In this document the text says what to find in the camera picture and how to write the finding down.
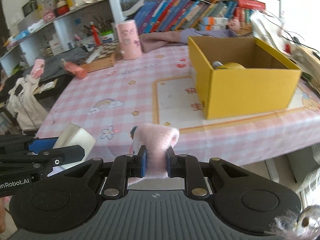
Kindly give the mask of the pink cylindrical container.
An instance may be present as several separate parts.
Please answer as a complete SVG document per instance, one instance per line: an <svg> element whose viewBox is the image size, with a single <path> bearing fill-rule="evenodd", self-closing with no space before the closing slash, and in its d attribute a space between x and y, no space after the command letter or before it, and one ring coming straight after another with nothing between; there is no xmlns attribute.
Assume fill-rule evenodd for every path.
<svg viewBox="0 0 320 240"><path fill-rule="evenodd" d="M142 48L135 20L116 25L120 54L124 60L135 60L142 55Z"/></svg>

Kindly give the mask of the red thick dictionary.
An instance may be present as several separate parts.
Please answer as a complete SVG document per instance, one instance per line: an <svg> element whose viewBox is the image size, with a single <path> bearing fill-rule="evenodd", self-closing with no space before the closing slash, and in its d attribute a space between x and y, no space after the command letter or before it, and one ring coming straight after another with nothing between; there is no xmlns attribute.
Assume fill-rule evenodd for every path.
<svg viewBox="0 0 320 240"><path fill-rule="evenodd" d="M266 5L263 2L255 1L255 0L236 0L238 7L244 9L252 9L264 11L266 9Z"/></svg>

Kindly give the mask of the pink checkered tablecloth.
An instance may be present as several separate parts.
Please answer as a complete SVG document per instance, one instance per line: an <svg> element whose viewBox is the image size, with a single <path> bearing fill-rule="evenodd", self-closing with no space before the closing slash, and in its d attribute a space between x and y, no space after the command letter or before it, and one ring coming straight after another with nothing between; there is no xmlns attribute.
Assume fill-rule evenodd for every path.
<svg viewBox="0 0 320 240"><path fill-rule="evenodd" d="M207 121L192 79L187 46L163 47L133 61L73 79L37 136L57 137L68 124L95 139L91 157L106 161L129 152L131 129L144 123L180 131L176 153L236 165L274 158L319 142L319 111L306 105L304 84L286 111Z"/></svg>

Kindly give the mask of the pink pig plush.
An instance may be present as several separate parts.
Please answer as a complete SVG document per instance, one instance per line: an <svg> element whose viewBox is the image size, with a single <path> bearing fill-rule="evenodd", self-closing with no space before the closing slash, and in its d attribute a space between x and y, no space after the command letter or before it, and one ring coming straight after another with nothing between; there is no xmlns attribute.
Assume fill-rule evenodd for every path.
<svg viewBox="0 0 320 240"><path fill-rule="evenodd" d="M235 18L229 20L227 23L227 27L234 32L238 32L241 28L241 24L240 24L239 19L237 17L235 17Z"/></svg>

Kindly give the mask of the white tote bag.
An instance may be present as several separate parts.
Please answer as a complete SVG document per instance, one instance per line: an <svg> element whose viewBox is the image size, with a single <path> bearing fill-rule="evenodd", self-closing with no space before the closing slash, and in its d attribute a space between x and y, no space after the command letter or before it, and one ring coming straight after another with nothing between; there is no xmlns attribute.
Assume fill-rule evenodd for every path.
<svg viewBox="0 0 320 240"><path fill-rule="evenodd" d="M39 129L48 115L33 94L38 85L39 79L27 75L19 78L9 91L6 108L16 118L21 130Z"/></svg>

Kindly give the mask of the wooden chessboard box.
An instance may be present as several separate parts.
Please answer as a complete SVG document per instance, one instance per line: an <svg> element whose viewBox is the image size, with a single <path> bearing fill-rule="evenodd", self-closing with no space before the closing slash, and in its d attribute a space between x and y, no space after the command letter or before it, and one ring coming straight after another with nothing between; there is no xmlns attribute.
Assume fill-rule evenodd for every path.
<svg viewBox="0 0 320 240"><path fill-rule="evenodd" d="M88 73L113 67L116 63L117 46L118 42L112 41L97 47L80 67Z"/></svg>

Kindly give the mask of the orange white box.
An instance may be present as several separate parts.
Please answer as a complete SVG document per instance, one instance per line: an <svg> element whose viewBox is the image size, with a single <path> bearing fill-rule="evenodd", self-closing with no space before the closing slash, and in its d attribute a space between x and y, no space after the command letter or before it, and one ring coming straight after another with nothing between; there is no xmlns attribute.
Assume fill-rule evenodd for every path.
<svg viewBox="0 0 320 240"><path fill-rule="evenodd" d="M203 17L200 20L202 25L226 25L229 19L225 17Z"/></svg>

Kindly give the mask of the blue white spray bottle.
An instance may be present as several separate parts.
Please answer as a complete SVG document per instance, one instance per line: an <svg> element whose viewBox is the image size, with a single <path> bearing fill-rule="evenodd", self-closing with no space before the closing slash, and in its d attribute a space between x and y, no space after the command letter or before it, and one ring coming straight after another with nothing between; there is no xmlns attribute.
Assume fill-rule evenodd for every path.
<svg viewBox="0 0 320 240"><path fill-rule="evenodd" d="M214 69L217 69L217 68L219 68L219 67L221 67L221 66L223 66L223 64L222 64L221 62L219 62L219 61L214 61L214 62L212 63L212 67L213 67Z"/></svg>

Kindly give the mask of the pink fuzzy sock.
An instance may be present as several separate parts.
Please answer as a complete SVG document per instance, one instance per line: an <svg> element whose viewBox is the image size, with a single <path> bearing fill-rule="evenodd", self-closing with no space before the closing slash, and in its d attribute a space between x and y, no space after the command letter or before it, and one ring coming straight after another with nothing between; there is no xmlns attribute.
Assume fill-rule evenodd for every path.
<svg viewBox="0 0 320 240"><path fill-rule="evenodd" d="M144 179L164 179L167 177L167 150L174 147L180 132L174 127L158 124L141 124L131 132L132 153L137 154L141 146L146 147L146 172L143 178L130 178L128 185Z"/></svg>

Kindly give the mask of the pink purple cloth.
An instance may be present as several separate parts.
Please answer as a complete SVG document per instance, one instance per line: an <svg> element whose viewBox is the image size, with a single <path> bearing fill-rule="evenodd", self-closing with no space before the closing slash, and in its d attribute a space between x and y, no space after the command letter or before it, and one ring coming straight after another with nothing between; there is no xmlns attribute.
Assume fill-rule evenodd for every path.
<svg viewBox="0 0 320 240"><path fill-rule="evenodd" d="M142 52L148 53L165 46L183 46L188 44L189 36L210 36L215 38L237 37L237 33L230 30L195 30L193 28L181 31L166 31L148 33L139 36Z"/></svg>

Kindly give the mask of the yellow clear tape roll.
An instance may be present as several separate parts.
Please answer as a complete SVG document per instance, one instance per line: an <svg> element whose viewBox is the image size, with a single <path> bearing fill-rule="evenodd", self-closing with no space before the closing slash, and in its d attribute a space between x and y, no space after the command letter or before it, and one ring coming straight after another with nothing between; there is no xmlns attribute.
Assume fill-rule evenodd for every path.
<svg viewBox="0 0 320 240"><path fill-rule="evenodd" d="M236 62L228 62L219 67L220 69L245 69L245 67Z"/></svg>

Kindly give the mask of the yellow cardboard box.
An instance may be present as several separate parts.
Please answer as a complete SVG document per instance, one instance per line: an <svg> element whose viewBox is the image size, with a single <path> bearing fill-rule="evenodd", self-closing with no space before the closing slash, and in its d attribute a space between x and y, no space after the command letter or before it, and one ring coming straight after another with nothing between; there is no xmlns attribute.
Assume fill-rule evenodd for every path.
<svg viewBox="0 0 320 240"><path fill-rule="evenodd" d="M285 55L254 37L190 36L188 47L207 120L284 110L302 74ZM214 61L245 69L214 69Z"/></svg>

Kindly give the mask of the stack of papers and books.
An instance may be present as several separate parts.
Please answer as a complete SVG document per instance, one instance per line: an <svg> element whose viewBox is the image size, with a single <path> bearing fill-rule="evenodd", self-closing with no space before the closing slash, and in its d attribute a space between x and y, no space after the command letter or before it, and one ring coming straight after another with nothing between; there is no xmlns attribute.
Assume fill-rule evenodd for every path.
<svg viewBox="0 0 320 240"><path fill-rule="evenodd" d="M250 17L253 35L287 56L303 72L302 79L319 94L319 51L310 48L284 29L276 16L254 11Z"/></svg>

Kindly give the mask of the pink spray bottle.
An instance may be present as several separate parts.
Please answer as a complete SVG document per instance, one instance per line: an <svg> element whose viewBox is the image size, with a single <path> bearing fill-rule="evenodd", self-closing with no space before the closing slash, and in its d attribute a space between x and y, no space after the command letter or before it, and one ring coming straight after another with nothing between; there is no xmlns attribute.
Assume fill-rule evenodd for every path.
<svg viewBox="0 0 320 240"><path fill-rule="evenodd" d="M72 62L67 62L65 59L61 59L61 66L65 71L79 79L84 79L87 76L87 72L84 68Z"/></svg>

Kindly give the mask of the grey folded garment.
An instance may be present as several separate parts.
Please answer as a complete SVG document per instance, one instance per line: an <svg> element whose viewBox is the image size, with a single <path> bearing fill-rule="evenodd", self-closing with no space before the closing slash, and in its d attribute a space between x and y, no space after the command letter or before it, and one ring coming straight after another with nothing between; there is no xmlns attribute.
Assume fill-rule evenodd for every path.
<svg viewBox="0 0 320 240"><path fill-rule="evenodd" d="M23 72L23 77L30 75L33 67L38 67L40 65L43 65L43 73L40 76L40 82L55 79L62 75L66 75L66 74L68 75L68 72L64 70L61 64L62 60L80 65L88 57L89 57L89 52L85 47L76 47L72 50L65 51L64 53L60 53L47 58L39 56L35 60L34 65L27 68Z"/></svg>

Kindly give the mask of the row of leaning books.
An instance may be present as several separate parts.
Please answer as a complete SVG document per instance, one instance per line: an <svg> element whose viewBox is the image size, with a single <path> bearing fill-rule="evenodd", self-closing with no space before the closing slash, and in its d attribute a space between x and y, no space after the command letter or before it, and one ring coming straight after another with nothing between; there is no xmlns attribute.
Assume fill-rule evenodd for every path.
<svg viewBox="0 0 320 240"><path fill-rule="evenodd" d="M134 14L139 34L161 33L193 28L223 30L226 25L202 25L203 17L225 17L231 20L237 3L220 0L153 0L145 1Z"/></svg>

